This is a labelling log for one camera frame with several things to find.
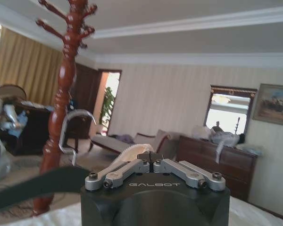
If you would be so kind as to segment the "black silver right gripper left finger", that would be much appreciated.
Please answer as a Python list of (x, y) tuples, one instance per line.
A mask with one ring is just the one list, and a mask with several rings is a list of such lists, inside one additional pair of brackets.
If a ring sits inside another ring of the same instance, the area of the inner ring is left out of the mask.
[(144, 152), (138, 154), (137, 158), (132, 161), (119, 161), (97, 173), (90, 173), (85, 178), (85, 189), (117, 188), (122, 186), (132, 174), (148, 173), (150, 171), (150, 154), (151, 152)]

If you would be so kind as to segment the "black silver right gripper right finger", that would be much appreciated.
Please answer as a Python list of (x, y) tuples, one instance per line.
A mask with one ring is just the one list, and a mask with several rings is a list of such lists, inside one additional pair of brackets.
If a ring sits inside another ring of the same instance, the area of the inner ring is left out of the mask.
[(153, 170), (156, 173), (172, 173), (184, 180), (187, 186), (196, 189), (208, 186), (213, 191), (223, 191), (226, 187), (226, 180), (221, 173), (208, 172), (187, 161), (158, 159), (153, 163)]

